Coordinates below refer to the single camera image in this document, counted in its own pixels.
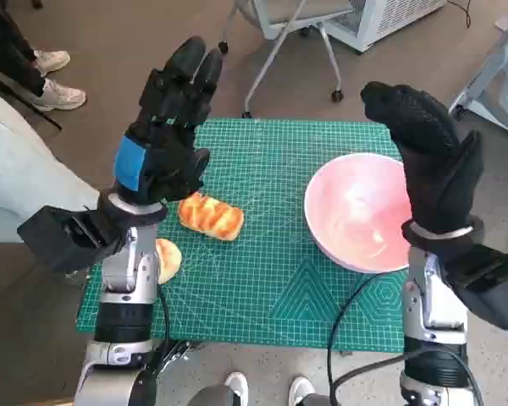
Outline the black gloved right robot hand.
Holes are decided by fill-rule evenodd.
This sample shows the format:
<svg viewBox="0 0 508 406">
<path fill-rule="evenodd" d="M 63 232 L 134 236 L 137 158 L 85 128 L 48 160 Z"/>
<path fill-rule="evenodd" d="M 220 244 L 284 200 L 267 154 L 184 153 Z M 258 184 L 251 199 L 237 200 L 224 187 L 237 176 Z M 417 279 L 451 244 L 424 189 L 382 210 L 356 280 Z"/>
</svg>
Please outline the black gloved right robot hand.
<svg viewBox="0 0 508 406">
<path fill-rule="evenodd" d="M 472 131 L 460 140 L 448 109 L 409 85 L 371 81 L 360 96 L 365 116 L 388 128 L 400 152 L 414 223 L 438 235 L 471 227 L 483 172 L 481 135 Z"/>
</svg>

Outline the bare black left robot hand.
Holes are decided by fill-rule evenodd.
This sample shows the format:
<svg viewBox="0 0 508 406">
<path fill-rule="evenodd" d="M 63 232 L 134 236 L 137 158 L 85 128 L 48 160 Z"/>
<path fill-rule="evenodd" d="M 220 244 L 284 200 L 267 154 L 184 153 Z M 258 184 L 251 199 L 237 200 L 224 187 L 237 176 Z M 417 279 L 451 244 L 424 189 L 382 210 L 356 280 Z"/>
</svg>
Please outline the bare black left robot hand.
<svg viewBox="0 0 508 406">
<path fill-rule="evenodd" d="M 219 50 L 207 50 L 200 36 L 192 36 L 151 71 L 114 160 L 114 188 L 122 200 L 148 206 L 182 200 L 202 187 L 210 152 L 195 147 L 196 129 L 211 111 L 222 65 Z"/>
</svg>

